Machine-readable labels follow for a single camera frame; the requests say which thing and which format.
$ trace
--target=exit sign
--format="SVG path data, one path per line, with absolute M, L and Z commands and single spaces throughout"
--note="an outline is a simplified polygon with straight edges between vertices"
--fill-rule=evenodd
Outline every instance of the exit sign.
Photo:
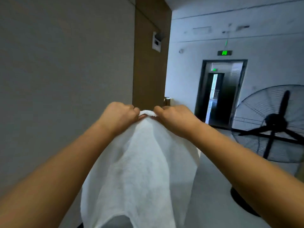
M 232 50 L 220 50 L 217 52 L 218 56 L 231 56 Z

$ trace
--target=fan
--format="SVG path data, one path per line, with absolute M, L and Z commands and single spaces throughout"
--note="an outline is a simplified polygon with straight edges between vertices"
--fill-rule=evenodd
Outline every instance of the fan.
M 274 86 L 250 95 L 236 109 L 232 135 L 239 144 L 295 174 L 303 161 L 303 96 L 301 85 Z M 243 209 L 259 216 L 234 188 L 230 192 Z

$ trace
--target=forearm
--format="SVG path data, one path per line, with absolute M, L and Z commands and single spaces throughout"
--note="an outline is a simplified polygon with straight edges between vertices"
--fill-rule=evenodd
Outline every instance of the forearm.
M 112 139 L 95 123 L 38 167 L 0 201 L 0 226 L 58 227 L 93 164 Z
M 272 227 L 304 227 L 304 184 L 204 123 L 192 142 Z

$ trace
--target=white cloth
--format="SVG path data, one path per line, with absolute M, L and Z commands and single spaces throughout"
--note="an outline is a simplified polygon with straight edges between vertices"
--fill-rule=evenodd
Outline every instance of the white cloth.
M 82 186 L 84 227 L 183 227 L 198 163 L 196 147 L 157 121 L 132 125 L 103 151 Z

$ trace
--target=doorway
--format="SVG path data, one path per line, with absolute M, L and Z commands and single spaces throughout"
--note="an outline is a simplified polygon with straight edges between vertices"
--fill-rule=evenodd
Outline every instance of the doorway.
M 204 60 L 195 115 L 217 128 L 230 129 L 247 60 Z

